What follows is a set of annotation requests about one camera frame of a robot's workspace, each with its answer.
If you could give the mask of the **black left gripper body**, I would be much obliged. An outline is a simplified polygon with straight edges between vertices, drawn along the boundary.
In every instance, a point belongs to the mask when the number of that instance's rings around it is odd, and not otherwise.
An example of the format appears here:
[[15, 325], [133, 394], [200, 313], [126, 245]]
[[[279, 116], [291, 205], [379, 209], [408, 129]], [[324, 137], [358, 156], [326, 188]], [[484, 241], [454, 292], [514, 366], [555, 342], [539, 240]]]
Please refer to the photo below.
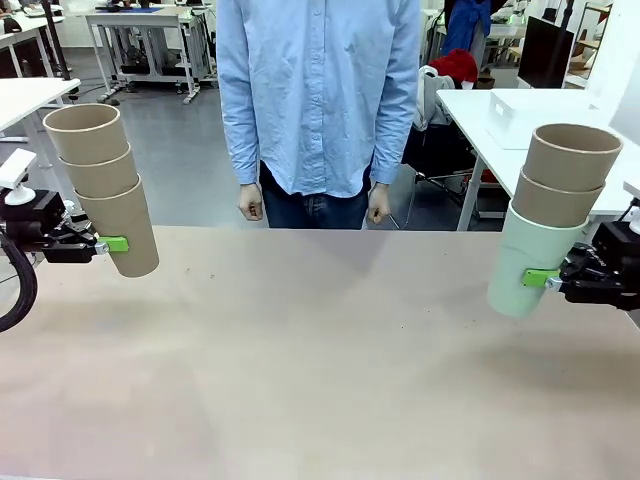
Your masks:
[[37, 189], [35, 197], [10, 205], [1, 193], [1, 228], [24, 252], [42, 253], [49, 263], [89, 263], [99, 254], [99, 241], [87, 214], [69, 210], [61, 195]]

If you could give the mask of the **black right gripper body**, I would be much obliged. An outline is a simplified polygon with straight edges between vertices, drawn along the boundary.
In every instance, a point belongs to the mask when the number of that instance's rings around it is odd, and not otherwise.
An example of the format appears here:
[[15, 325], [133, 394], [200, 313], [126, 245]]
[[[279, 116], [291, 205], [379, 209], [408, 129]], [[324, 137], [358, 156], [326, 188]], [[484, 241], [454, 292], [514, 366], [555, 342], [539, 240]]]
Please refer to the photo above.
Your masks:
[[559, 279], [559, 291], [570, 303], [638, 310], [639, 235], [627, 222], [601, 223], [590, 245], [571, 248]]

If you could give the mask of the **person's right hand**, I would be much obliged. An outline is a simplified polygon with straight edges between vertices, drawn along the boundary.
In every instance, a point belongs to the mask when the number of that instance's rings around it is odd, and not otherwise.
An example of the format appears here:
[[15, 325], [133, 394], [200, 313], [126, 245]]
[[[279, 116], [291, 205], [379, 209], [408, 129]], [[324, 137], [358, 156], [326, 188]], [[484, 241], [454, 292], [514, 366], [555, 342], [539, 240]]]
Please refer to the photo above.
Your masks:
[[257, 183], [240, 186], [238, 209], [247, 221], [257, 222], [263, 219], [263, 199]]

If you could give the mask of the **person's left hand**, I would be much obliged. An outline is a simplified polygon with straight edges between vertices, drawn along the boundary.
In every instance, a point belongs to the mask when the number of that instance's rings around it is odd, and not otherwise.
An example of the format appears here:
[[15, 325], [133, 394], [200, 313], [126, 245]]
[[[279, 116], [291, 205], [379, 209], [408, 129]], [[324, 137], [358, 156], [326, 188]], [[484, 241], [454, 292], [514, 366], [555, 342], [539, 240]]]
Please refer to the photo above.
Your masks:
[[390, 214], [389, 185], [376, 182], [369, 192], [367, 220], [380, 224]]

